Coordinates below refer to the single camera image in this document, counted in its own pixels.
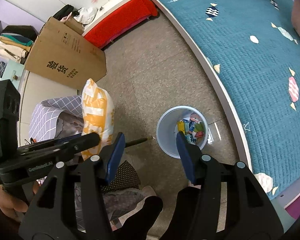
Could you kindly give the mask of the person's left hand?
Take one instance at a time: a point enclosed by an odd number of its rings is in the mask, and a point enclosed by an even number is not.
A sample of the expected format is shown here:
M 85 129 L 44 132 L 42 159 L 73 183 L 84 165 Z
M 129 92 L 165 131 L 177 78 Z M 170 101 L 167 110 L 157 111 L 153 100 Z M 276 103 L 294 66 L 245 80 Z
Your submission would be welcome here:
M 21 222 L 21 215 L 26 213 L 28 208 L 28 204 L 9 194 L 5 191 L 4 187 L 0 185 L 0 210 L 5 216 L 16 222 Z

